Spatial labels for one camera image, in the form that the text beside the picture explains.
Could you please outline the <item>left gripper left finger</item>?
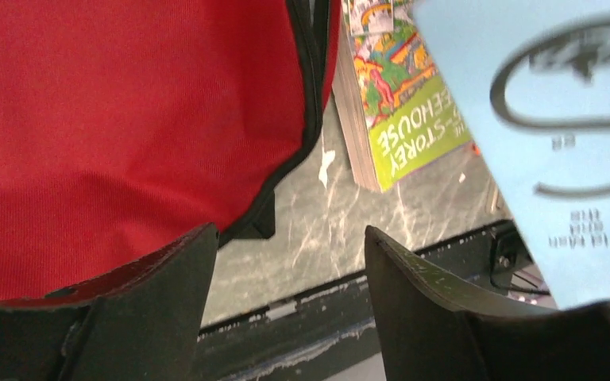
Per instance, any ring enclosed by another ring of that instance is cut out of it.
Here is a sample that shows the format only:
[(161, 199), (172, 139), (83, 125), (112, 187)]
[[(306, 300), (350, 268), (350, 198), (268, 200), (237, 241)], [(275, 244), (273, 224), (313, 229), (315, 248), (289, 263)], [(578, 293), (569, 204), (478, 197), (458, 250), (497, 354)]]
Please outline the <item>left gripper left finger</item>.
[(218, 230), (43, 298), (0, 302), (0, 380), (191, 380)]

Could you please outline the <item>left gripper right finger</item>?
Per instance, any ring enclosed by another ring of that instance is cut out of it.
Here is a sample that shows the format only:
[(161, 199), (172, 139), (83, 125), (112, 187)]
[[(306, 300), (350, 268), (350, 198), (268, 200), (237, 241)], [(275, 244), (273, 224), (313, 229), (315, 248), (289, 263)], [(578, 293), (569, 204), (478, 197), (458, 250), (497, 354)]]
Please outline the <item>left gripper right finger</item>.
[(552, 310), (485, 290), (365, 230), (389, 380), (610, 380), (610, 301)]

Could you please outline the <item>red student backpack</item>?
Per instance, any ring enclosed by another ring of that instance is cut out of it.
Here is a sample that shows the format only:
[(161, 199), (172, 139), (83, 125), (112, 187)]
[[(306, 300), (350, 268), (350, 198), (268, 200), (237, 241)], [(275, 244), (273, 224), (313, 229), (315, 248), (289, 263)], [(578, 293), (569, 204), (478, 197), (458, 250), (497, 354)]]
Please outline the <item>red student backpack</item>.
[(0, 1), (0, 301), (197, 225), (239, 233), (319, 138), (337, 1)]

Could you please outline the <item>green storey treehouse book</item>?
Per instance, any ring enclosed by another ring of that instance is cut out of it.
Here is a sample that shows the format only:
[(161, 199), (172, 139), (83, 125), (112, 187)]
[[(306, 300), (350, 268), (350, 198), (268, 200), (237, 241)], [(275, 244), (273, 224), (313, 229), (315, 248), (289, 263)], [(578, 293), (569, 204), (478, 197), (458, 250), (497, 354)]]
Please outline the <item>green storey treehouse book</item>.
[(353, 178), (384, 193), (468, 144), (410, 1), (343, 1), (333, 93)]

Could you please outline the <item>light blue notebook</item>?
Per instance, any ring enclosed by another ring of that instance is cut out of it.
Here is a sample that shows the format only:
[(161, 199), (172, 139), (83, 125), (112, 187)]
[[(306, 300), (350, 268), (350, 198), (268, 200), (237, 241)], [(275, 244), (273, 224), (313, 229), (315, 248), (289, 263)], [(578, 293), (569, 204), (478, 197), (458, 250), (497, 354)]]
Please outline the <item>light blue notebook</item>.
[(413, 16), (557, 306), (610, 300), (610, 1)]

